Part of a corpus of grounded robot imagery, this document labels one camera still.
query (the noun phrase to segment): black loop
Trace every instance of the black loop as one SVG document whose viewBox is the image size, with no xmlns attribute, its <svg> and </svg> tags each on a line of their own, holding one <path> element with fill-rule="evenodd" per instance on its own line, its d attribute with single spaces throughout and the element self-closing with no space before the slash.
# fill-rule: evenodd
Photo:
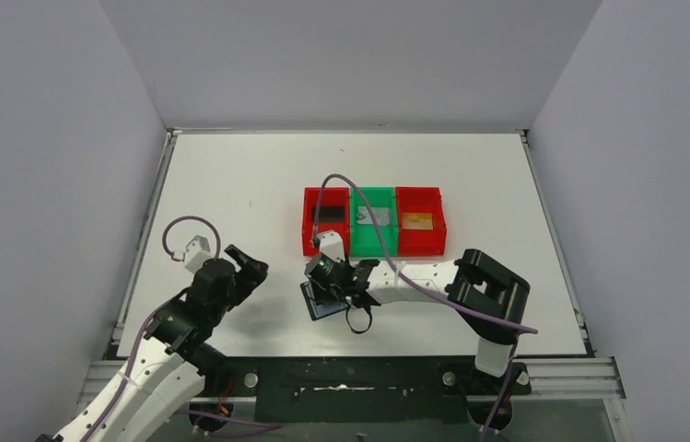
<svg viewBox="0 0 690 442">
<path fill-rule="evenodd" d="M 367 312 L 367 315 L 369 316 L 369 324 L 367 325 L 367 328 L 364 330 L 356 330 L 353 328 L 352 325 L 350 325 L 350 305 L 347 305 L 347 309 L 345 310 L 345 320 L 347 321 L 347 327 L 350 327 L 350 331 L 353 332 L 354 334 L 364 334 L 368 332 L 368 329 L 371 328 L 371 322 L 372 322 L 372 316 L 371 316 L 371 307 L 370 306 L 365 306 L 364 310 Z"/>
</svg>

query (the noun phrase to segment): purple cable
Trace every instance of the purple cable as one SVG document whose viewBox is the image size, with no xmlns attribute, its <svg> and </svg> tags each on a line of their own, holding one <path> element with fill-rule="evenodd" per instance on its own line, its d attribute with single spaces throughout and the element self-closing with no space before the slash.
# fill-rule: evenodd
<svg viewBox="0 0 690 442">
<path fill-rule="evenodd" d="M 192 220 L 192 221 L 198 221 L 199 223 L 203 223 L 205 226 L 209 227 L 209 229 L 215 234 L 215 240 L 217 241 L 217 249 L 215 250 L 215 259 L 219 258 L 220 256 L 220 234 L 217 232 L 217 229 L 215 226 L 207 221 L 206 219 L 203 219 L 201 216 L 195 216 L 195 215 L 185 215 L 185 216 L 180 216 L 173 221 L 171 221 L 163 230 L 163 237 L 162 237 L 162 242 L 163 242 L 163 250 L 168 253 L 168 255 L 173 259 L 173 251 L 169 249 L 169 243 L 168 243 L 168 235 L 169 232 L 171 231 L 171 228 L 176 226 L 182 221 L 187 221 L 187 220 Z"/>
<path fill-rule="evenodd" d="M 483 424 L 483 428 L 481 429 L 480 433 L 480 442 L 485 441 L 486 433 L 493 431 L 491 430 L 491 421 L 494 420 L 494 416 L 497 415 L 497 411 L 499 410 L 499 405 L 502 404 L 502 401 L 505 399 L 505 394 L 508 393 L 510 376 L 512 376 L 513 373 L 513 356 L 515 355 L 517 346 L 518 345 L 513 345 L 513 348 L 510 350 L 510 360 L 508 362 L 508 369 L 505 370 L 505 380 L 502 382 L 502 388 L 499 390 L 499 394 L 497 395 L 497 400 L 494 402 L 494 406 L 491 407 L 491 412 L 488 414 L 488 418 L 485 419 L 485 424 Z"/>
<path fill-rule="evenodd" d="M 380 247 L 382 248 L 382 255 L 385 257 L 385 261 L 388 263 L 388 265 L 391 267 L 394 273 L 396 273 L 397 276 L 402 278 L 403 281 L 405 281 L 407 284 L 409 284 L 412 288 L 415 290 L 419 291 L 420 293 L 426 295 L 427 297 L 431 297 L 435 300 L 437 300 L 441 304 L 445 304 L 446 306 L 455 309 L 456 311 L 463 313 L 468 316 L 472 316 L 473 318 L 478 318 L 479 320 L 487 320 L 488 322 L 495 323 L 496 325 L 501 325 L 502 327 L 508 327 L 513 330 L 517 330 L 520 333 L 531 333 L 531 334 L 537 334 L 537 329 L 533 329 L 532 327 L 527 327 L 525 325 L 517 324 L 515 322 L 511 322 L 509 320 L 503 320 L 500 318 L 495 318 L 493 316 L 486 315 L 485 313 L 481 313 L 479 311 L 472 310 L 470 308 L 460 306 L 456 304 L 455 302 L 449 301 L 447 298 L 443 297 L 437 292 L 432 292 L 431 290 L 426 289 L 425 287 L 419 285 L 412 279 L 410 279 L 407 276 L 404 276 L 401 272 L 399 272 L 399 268 L 396 267 L 396 263 L 393 262 L 391 259 L 391 255 L 388 253 L 388 248 L 385 246 L 385 239 L 382 238 L 382 232 L 380 232 L 380 228 L 377 227 L 376 224 L 374 224 L 375 220 L 377 217 L 374 215 L 374 210 L 371 207 L 371 204 L 369 204 L 366 195 L 361 191 L 361 189 L 356 186 L 354 182 L 352 182 L 349 178 L 347 178 L 344 175 L 340 175 L 338 173 L 332 173 L 331 175 L 325 177 L 325 180 L 323 180 L 322 185 L 321 185 L 321 191 L 320 194 L 318 195 L 318 202 L 317 205 L 315 206 L 315 222 L 312 225 L 312 240 L 316 239 L 318 236 L 318 220 L 320 219 L 320 208 L 322 204 L 322 193 L 323 190 L 325 189 L 325 185 L 328 183 L 328 181 L 331 178 L 338 178 L 339 180 L 342 180 L 346 182 L 356 193 L 358 196 L 361 197 L 361 201 L 364 202 L 364 205 L 367 207 L 367 211 L 369 213 L 369 216 L 371 216 L 372 220 L 372 225 L 374 226 L 374 231 L 377 233 L 377 241 L 380 243 Z"/>
<path fill-rule="evenodd" d="M 247 425 L 247 426 L 257 426 L 261 428 L 258 431 L 253 431 L 250 433 L 238 433 L 238 434 L 231 434 L 231 435 L 219 435 L 217 433 L 212 433 L 209 435 L 209 437 L 247 437 L 247 436 L 257 436 L 261 435 L 263 433 L 268 433 L 270 431 L 277 430 L 279 428 L 282 428 L 282 425 L 279 424 L 262 424 L 260 422 L 252 422 L 252 421 L 243 421 L 241 419 L 236 419 L 233 417 L 226 417 L 226 416 L 221 416 L 219 414 L 214 414 L 214 413 L 206 413 L 206 412 L 198 412 L 196 410 L 177 410 L 174 412 L 174 414 L 187 414 L 187 415 L 193 415 L 193 416 L 198 416 L 198 419 L 195 420 L 196 424 L 198 421 L 203 418 L 203 417 L 208 417 L 210 419 L 216 419 L 218 421 L 222 422 L 231 422 L 233 424 L 239 424 L 239 425 Z"/>
<path fill-rule="evenodd" d="M 98 416 L 98 419 L 95 420 L 92 426 L 84 434 L 84 437 L 81 438 L 81 442 L 87 442 L 92 437 L 92 435 L 95 434 L 96 431 L 98 431 L 100 425 L 103 423 L 103 421 L 106 420 L 107 417 L 109 417 L 109 413 L 111 413 L 111 410 L 113 410 L 114 407 L 117 405 L 117 401 L 119 401 L 119 399 L 122 397 L 124 390 L 127 387 L 127 379 L 130 377 L 130 374 L 133 371 L 133 365 L 135 364 L 136 355 L 138 354 L 138 346 L 141 344 L 141 339 L 144 335 L 144 330 L 149 325 L 149 323 L 152 322 L 152 318 L 155 317 L 155 315 L 160 311 L 161 308 L 166 307 L 171 301 L 184 296 L 184 294 L 187 293 L 187 289 L 188 287 L 185 287 L 181 292 L 179 292 L 177 296 L 164 302 L 160 305 L 160 307 L 155 308 L 152 311 L 152 313 L 150 313 L 149 316 L 147 316 L 144 322 L 141 324 L 141 327 L 138 329 L 138 333 L 135 335 L 135 340 L 133 341 L 133 348 L 131 348 L 130 355 L 127 358 L 127 363 L 125 364 L 124 378 L 120 382 L 120 386 L 117 387 L 117 391 L 114 392 L 114 395 L 111 397 L 111 400 L 106 405 L 106 408 L 103 409 L 103 412 L 100 414 L 100 416 Z"/>
</svg>

